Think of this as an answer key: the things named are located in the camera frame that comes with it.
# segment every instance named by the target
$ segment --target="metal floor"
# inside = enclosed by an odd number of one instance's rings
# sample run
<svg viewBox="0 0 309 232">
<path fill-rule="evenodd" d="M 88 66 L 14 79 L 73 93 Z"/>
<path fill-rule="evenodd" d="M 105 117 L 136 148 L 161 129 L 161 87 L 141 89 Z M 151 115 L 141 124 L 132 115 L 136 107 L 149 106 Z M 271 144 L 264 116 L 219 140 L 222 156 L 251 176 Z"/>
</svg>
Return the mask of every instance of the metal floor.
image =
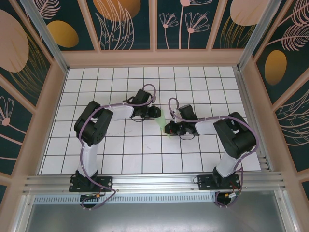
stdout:
<svg viewBox="0 0 309 232">
<path fill-rule="evenodd" d="M 34 205 L 27 232 L 284 232 L 273 192 L 244 192 L 231 208 L 205 203 Z"/>
</svg>

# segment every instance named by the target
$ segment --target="white grid mat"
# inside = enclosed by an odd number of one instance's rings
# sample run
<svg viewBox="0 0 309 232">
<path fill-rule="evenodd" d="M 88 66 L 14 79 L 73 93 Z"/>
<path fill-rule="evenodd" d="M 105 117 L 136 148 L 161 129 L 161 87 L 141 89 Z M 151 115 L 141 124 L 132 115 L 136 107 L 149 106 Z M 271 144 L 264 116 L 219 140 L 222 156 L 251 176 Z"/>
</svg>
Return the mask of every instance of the white grid mat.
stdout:
<svg viewBox="0 0 309 232">
<path fill-rule="evenodd" d="M 198 118 L 239 112 L 246 118 L 232 67 L 138 67 L 70 69 L 39 174 L 73 174 L 80 143 L 74 124 L 87 104 L 119 103 L 144 84 L 158 90 L 155 105 L 171 119 L 168 100 L 191 104 Z M 161 134 L 155 120 L 110 123 L 97 156 L 99 174 L 211 172 L 224 152 L 217 135 L 181 140 Z M 260 169 L 257 154 L 246 157 L 245 171 Z"/>
</svg>

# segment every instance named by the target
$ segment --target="purple cable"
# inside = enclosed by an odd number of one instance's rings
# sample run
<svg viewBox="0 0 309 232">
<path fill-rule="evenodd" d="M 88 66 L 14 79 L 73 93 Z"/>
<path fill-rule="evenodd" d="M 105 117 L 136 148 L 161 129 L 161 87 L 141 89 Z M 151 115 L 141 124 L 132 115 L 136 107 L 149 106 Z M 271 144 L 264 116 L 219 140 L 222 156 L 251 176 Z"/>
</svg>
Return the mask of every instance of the purple cable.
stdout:
<svg viewBox="0 0 309 232">
<path fill-rule="evenodd" d="M 155 89 L 155 86 L 152 85 L 152 84 L 145 84 L 145 85 L 143 86 L 142 89 L 144 89 L 146 86 L 152 86 L 152 87 L 154 88 L 154 94 L 153 94 L 153 96 L 151 97 L 151 99 L 150 99 L 148 102 L 143 103 L 143 104 L 137 104 L 137 105 L 133 105 L 133 104 L 129 104 L 129 103 L 116 103 L 116 104 L 110 104 L 110 105 L 100 106 L 98 109 L 96 109 L 96 110 L 89 116 L 89 118 L 87 118 L 86 122 L 83 124 L 83 126 L 82 126 L 82 128 L 81 128 L 81 131 L 80 131 L 80 133 L 79 133 L 79 136 L 78 136 L 78 139 L 79 139 L 80 143 L 82 144 L 82 149 L 81 149 L 81 153 L 80 153 L 80 163 L 81 163 L 82 170 L 83 170 L 85 176 L 87 177 L 87 179 L 88 179 L 90 182 L 92 182 L 93 184 L 99 186 L 100 188 L 103 188 L 103 189 L 106 189 L 106 190 L 109 190 L 109 191 L 113 191 L 113 192 L 114 192 L 114 193 L 113 193 L 111 196 L 109 196 L 105 201 L 103 201 L 103 202 L 100 203 L 100 204 L 95 205 L 95 206 L 92 207 L 92 208 L 86 208 L 86 207 L 84 206 L 84 202 L 87 200 L 87 199 L 84 199 L 84 200 L 82 201 L 82 207 L 83 207 L 84 210 L 85 210 L 85 209 L 91 210 L 91 209 L 100 208 L 100 207 L 103 206 L 110 198 L 112 198 L 112 197 L 116 194 L 116 190 L 114 190 L 114 189 L 112 189 L 112 188 L 109 188 L 109 187 L 106 187 L 106 186 L 103 186 L 103 185 L 97 183 L 96 181 L 94 181 L 93 179 L 91 179 L 90 176 L 88 175 L 88 173 L 86 172 L 86 169 L 84 168 L 84 163 L 83 163 L 83 151 L 84 151 L 84 143 L 83 143 L 83 141 L 82 141 L 82 134 L 83 134 L 83 131 L 84 131 L 84 129 L 85 129 L 87 123 L 91 120 L 92 116 L 95 115 L 95 114 L 96 114 L 98 111 L 100 111 L 101 109 L 104 109 L 104 108 L 107 109 L 107 108 L 109 108 L 109 107 L 120 106 L 120 105 L 137 106 L 137 107 L 138 107 L 138 106 L 145 106 L 145 105 L 151 104 L 151 103 L 153 102 L 153 100 L 155 99 L 156 89 Z"/>
<path fill-rule="evenodd" d="M 236 171 L 238 165 L 240 164 L 240 162 L 241 162 L 245 157 L 247 157 L 248 155 L 251 155 L 253 152 L 255 152 L 255 151 L 258 149 L 259 144 L 260 144 L 259 138 L 257 137 L 257 134 L 254 132 L 254 130 L 253 130 L 247 123 L 245 123 L 245 122 L 243 122 L 243 121 L 241 121 L 241 120 L 239 120 L 239 119 L 237 119 L 237 118 L 230 117 L 230 116 L 206 117 L 206 118 L 202 118 L 202 119 L 198 119 L 198 120 L 186 120 L 186 119 L 182 119 L 181 117 L 177 116 L 177 115 L 173 112 L 173 110 L 172 110 L 172 108 L 171 108 L 171 106 L 170 106 L 170 101 L 171 101 L 171 100 L 175 100 L 175 101 L 176 101 L 177 108 L 179 107 L 179 102 L 178 102 L 178 100 L 177 100 L 176 98 L 170 98 L 170 99 L 169 99 L 169 110 L 170 110 L 171 114 L 172 114 L 175 118 L 177 118 L 177 119 L 179 119 L 179 120 L 181 120 L 181 121 L 184 121 L 184 122 L 202 122 L 202 121 L 206 121 L 206 120 L 214 120 L 214 119 L 227 118 L 227 119 L 231 119 L 231 120 L 233 120 L 233 121 L 236 121 L 236 122 L 238 122 L 238 123 L 244 125 L 245 127 L 247 127 L 247 128 L 250 130 L 250 132 L 251 132 L 251 133 L 253 134 L 253 136 L 255 137 L 256 145 L 255 145 L 255 147 L 254 147 L 254 149 L 253 149 L 252 151 L 250 151 L 250 152 L 248 152 L 247 154 L 243 155 L 243 156 L 237 161 L 237 163 L 236 163 L 236 165 L 235 165 L 235 167 L 234 167 L 234 171 Z M 242 184 L 243 184 L 243 167 L 241 167 L 238 171 L 241 171 L 241 186 L 240 186 L 240 191 L 241 191 L 241 190 L 242 190 Z M 220 202 L 217 201 L 217 198 L 218 198 L 219 193 L 220 193 L 220 191 L 217 192 L 217 193 L 216 193 L 216 196 L 215 196 L 215 203 L 216 203 L 216 205 L 217 205 L 217 206 L 225 206 L 225 207 L 227 207 L 226 205 L 223 205 L 223 204 L 221 204 Z M 232 205 L 235 203 L 236 199 L 235 199 L 229 206 L 232 206 Z"/>
</svg>

